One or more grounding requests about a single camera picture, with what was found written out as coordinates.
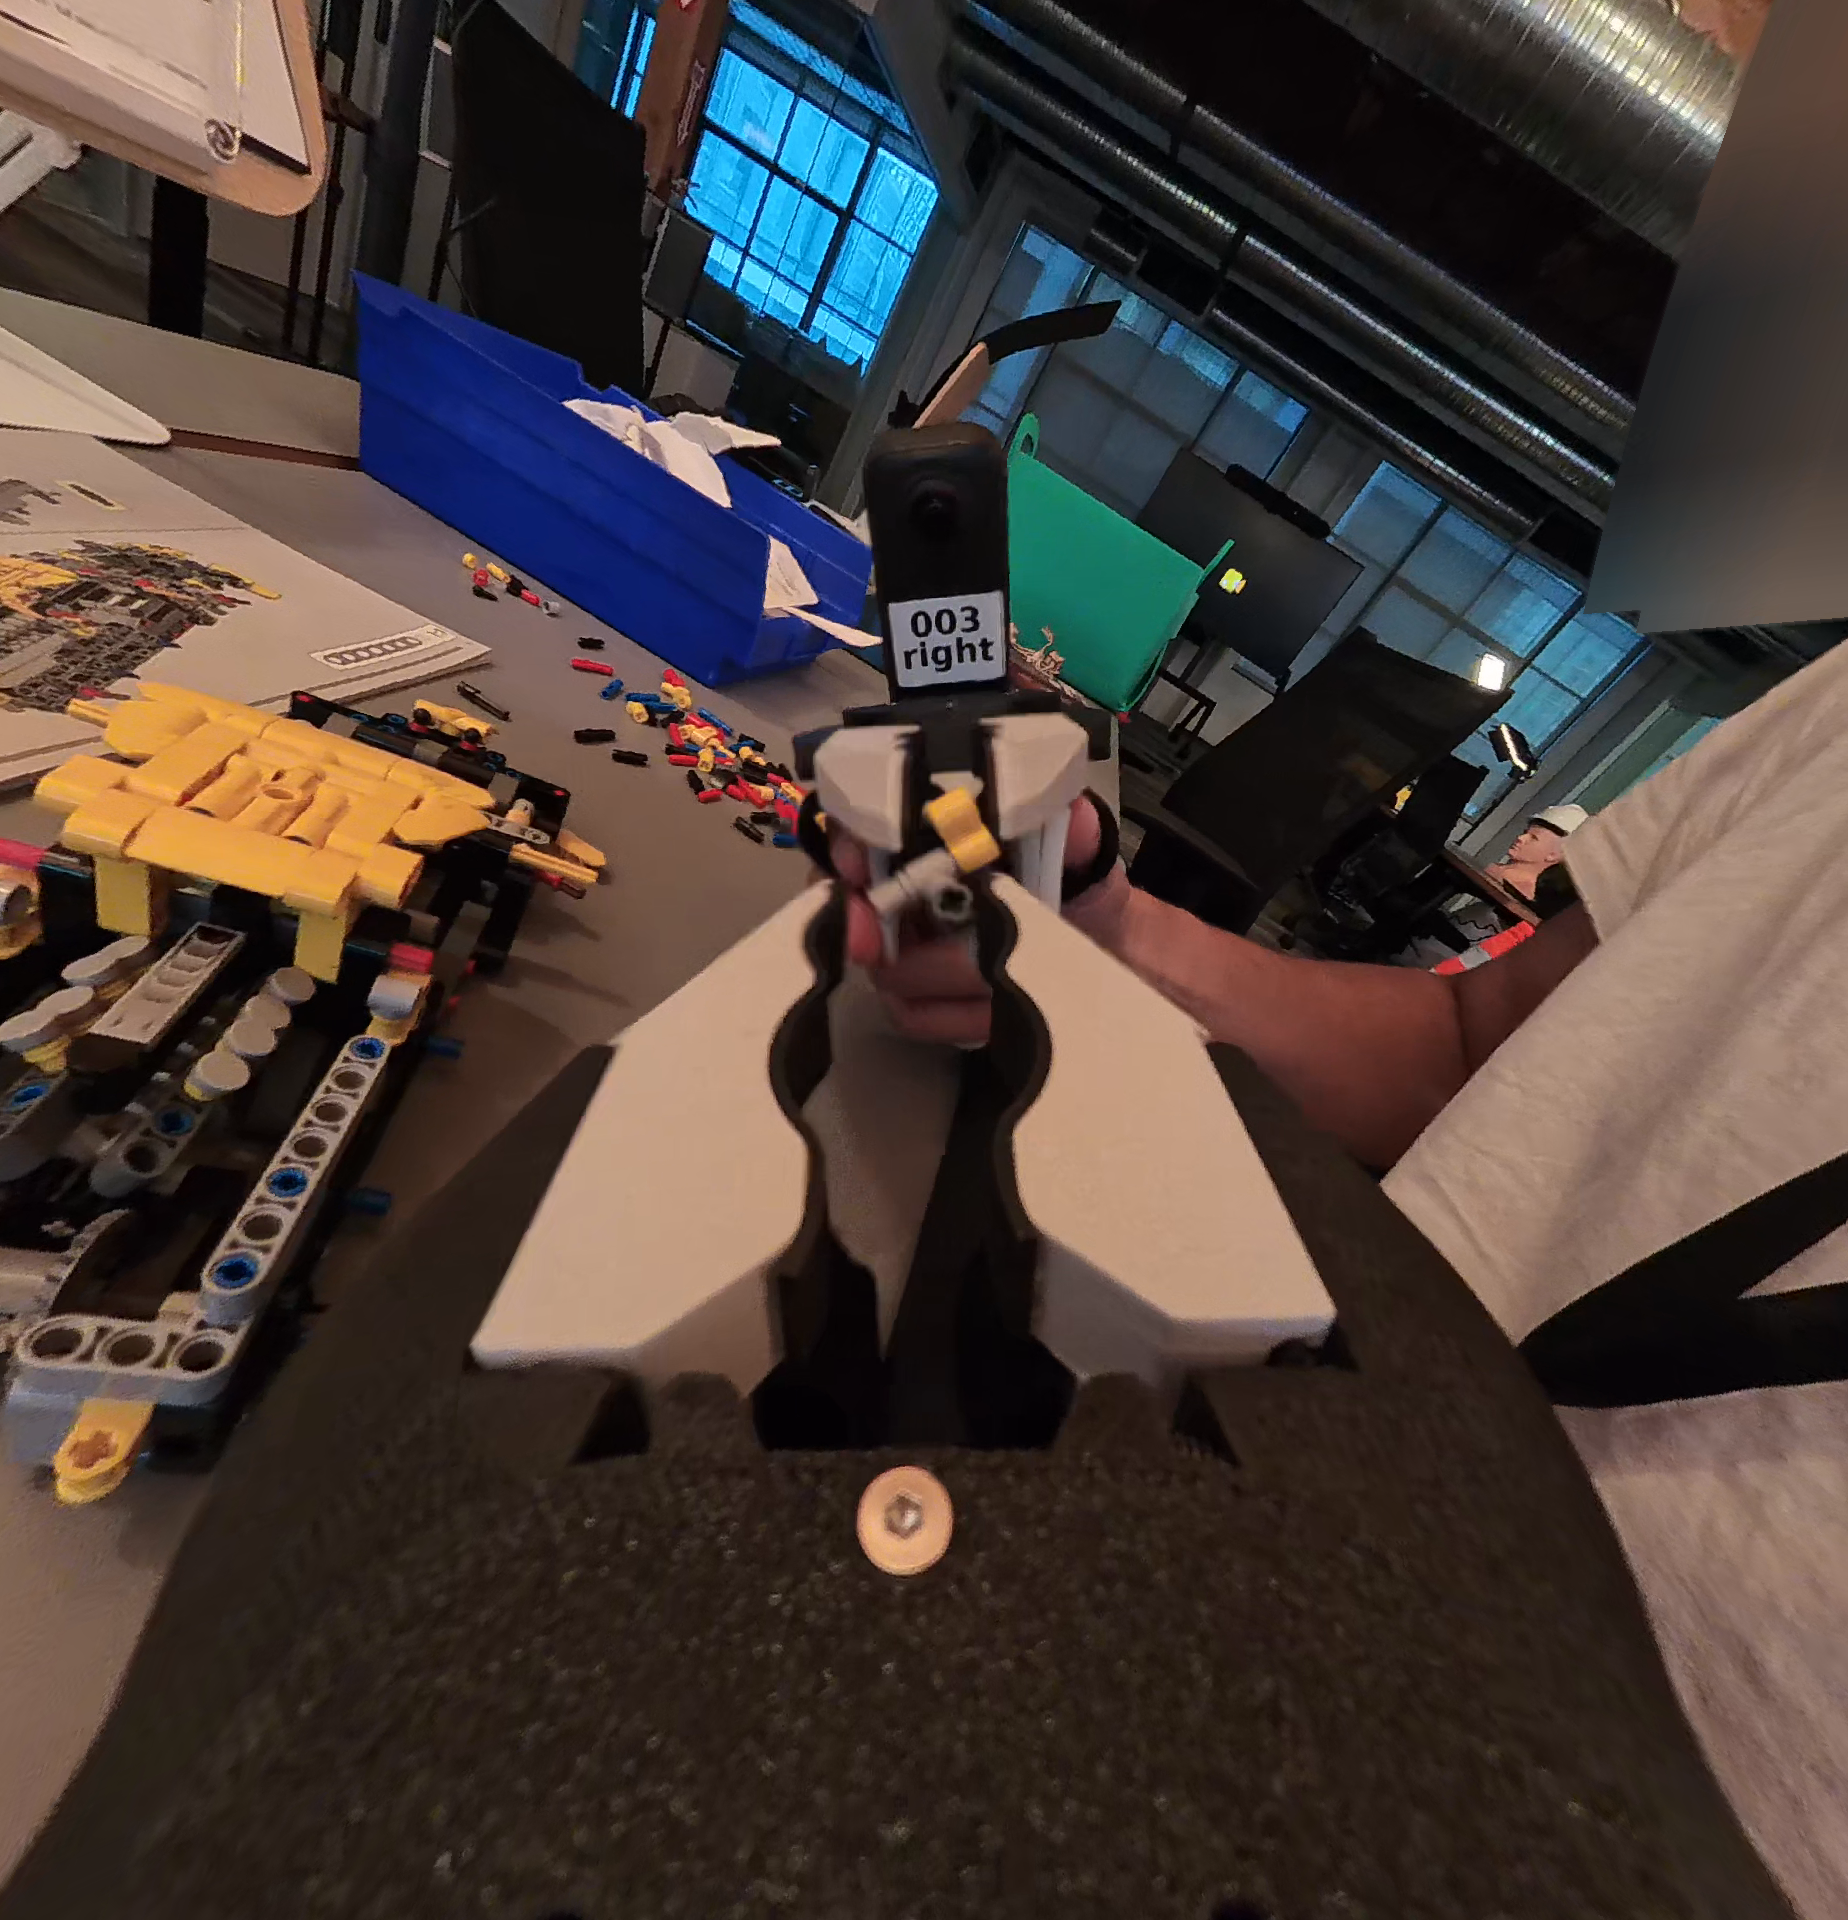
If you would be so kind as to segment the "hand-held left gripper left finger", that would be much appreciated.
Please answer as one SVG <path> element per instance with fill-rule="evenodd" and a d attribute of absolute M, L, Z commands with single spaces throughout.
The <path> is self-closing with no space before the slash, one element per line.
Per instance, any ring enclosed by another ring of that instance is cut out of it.
<path fill-rule="evenodd" d="M 769 1274 L 813 1155 L 771 1043 L 819 984 L 811 884 L 623 1028 L 468 1354 L 486 1372 L 600 1366 L 647 1388 L 756 1388 L 777 1364 Z"/>

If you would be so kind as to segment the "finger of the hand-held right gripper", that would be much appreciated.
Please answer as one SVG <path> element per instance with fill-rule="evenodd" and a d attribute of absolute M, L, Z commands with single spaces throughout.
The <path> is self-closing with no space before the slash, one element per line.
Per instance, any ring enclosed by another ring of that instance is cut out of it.
<path fill-rule="evenodd" d="M 1090 764 L 1090 733 L 1070 716 L 984 716 L 975 721 L 981 812 L 1002 846 L 1062 835 Z"/>
<path fill-rule="evenodd" d="M 911 757 L 917 731 L 827 731 L 811 754 L 811 779 L 827 822 L 859 846 L 905 846 L 919 801 Z"/>

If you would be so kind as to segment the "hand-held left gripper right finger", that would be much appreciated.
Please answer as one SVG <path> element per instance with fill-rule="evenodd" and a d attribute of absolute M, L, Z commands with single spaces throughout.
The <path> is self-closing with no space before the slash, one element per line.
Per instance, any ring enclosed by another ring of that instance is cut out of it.
<path fill-rule="evenodd" d="M 1032 1236 L 1032 1336 L 1078 1379 L 1261 1364 L 1338 1310 L 1202 1026 L 1011 876 L 992 1038 L 1030 1014 L 1005 1162 Z"/>

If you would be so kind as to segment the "yellow connector piece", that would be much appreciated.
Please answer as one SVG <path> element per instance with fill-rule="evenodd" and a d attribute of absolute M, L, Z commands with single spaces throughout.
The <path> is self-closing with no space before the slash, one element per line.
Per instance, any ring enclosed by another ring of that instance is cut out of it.
<path fill-rule="evenodd" d="M 923 822 L 955 873 L 974 873 L 995 866 L 1004 848 L 981 815 L 977 796 L 967 785 L 948 785 L 922 806 Z"/>

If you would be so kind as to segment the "grey axle connector piece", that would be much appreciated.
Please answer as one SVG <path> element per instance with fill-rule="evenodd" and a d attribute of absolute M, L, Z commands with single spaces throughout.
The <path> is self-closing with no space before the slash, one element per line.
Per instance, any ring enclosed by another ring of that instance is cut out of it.
<path fill-rule="evenodd" d="M 970 876 L 945 848 L 894 868 L 866 887 L 864 900 L 882 921 L 919 912 L 938 927 L 957 930 L 974 916 Z"/>

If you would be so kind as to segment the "yellow black brick car model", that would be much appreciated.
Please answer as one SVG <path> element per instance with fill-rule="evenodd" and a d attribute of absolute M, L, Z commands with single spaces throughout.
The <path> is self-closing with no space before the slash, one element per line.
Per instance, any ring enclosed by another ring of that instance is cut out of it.
<path fill-rule="evenodd" d="M 479 713 L 69 711 L 51 835 L 0 837 L 0 1366 L 8 1453 L 84 1508 L 222 1444 L 458 990 L 607 858 Z"/>

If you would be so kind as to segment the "person's right forearm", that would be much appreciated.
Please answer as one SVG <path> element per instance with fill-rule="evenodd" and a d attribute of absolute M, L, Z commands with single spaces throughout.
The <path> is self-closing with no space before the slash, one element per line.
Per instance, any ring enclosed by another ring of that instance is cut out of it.
<path fill-rule="evenodd" d="M 1209 1038 L 1249 1055 L 1315 1129 L 1385 1172 L 1595 943 L 1576 903 L 1469 972 L 1328 961 L 1129 890 L 1111 947 Z"/>

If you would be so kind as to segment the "person's right hand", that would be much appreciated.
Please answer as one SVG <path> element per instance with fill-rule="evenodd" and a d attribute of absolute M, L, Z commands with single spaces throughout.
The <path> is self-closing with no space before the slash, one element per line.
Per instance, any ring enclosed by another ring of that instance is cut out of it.
<path fill-rule="evenodd" d="M 1085 787 L 1070 806 L 1062 853 L 1064 918 L 1113 952 L 1132 887 L 1119 853 L 1105 848 L 1113 812 Z M 890 953 L 879 918 L 866 902 L 867 852 L 844 827 L 822 819 L 829 873 L 846 890 L 844 957 L 867 974 L 888 1020 L 914 1042 L 979 1045 L 992 1026 L 992 985 L 963 936 L 903 932 Z"/>

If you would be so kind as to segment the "pile of small coloured pins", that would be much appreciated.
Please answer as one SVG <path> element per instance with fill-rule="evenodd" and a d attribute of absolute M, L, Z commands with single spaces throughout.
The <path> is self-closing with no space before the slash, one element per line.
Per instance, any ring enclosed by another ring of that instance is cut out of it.
<path fill-rule="evenodd" d="M 603 636 L 579 633 L 565 670 L 583 682 L 614 721 L 572 726 L 582 747 L 607 747 L 618 765 L 652 765 L 658 755 L 702 810 L 724 808 L 734 831 L 762 848 L 792 852 L 808 810 L 808 789 L 764 739 L 708 708 L 695 683 L 671 661 L 644 661 L 623 674 Z"/>

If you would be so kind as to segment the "crumpled white paper bags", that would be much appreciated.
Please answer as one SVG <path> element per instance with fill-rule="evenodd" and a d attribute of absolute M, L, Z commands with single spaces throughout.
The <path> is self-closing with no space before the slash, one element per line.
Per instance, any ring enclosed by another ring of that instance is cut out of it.
<path fill-rule="evenodd" d="M 736 466 L 740 451 L 777 451 L 776 437 L 700 412 L 645 415 L 636 404 L 585 395 L 561 404 L 766 536 L 764 615 L 801 619 L 858 651 L 872 648 L 859 625 L 867 544 L 855 527 Z"/>

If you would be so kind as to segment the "large black screen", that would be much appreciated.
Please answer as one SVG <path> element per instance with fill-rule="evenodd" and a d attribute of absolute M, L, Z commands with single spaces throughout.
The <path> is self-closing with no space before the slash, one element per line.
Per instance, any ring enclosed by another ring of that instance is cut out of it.
<path fill-rule="evenodd" d="M 1192 447 L 1171 456 L 1135 525 L 1200 569 L 1178 633 L 1229 651 L 1278 692 L 1360 574 L 1326 520 Z"/>

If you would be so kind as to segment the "person's white shirt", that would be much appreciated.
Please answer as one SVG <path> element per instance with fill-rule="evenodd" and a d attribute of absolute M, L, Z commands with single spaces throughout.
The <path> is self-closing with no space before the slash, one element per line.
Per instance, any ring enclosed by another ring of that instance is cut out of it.
<path fill-rule="evenodd" d="M 1521 1349 L 1799 1915 L 1848 1915 L 1848 636 L 1565 846 L 1597 936 L 1385 1175 Z"/>

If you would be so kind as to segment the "open instruction booklet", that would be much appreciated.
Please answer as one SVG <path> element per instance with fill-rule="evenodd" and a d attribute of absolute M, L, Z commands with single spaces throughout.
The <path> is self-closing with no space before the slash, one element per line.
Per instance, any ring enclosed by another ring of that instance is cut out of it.
<path fill-rule="evenodd" d="M 73 699 L 141 679 L 281 711 L 486 656 L 112 443 L 0 426 L 0 791 L 96 747 Z"/>

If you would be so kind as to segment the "printed instruction sheet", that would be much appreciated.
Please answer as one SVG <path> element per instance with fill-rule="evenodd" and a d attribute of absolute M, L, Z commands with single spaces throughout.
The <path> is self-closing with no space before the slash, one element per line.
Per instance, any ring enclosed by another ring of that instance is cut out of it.
<path fill-rule="evenodd" d="M 114 154 L 305 178 L 304 25 L 277 1 L 0 1 L 0 108 Z"/>

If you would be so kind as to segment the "metal ventilation duct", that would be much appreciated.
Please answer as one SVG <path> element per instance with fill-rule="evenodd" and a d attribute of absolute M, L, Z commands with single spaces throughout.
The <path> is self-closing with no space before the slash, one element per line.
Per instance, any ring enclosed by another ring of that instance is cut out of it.
<path fill-rule="evenodd" d="M 1662 1 L 1315 1 L 1416 85 L 1678 258 L 1741 61 Z"/>

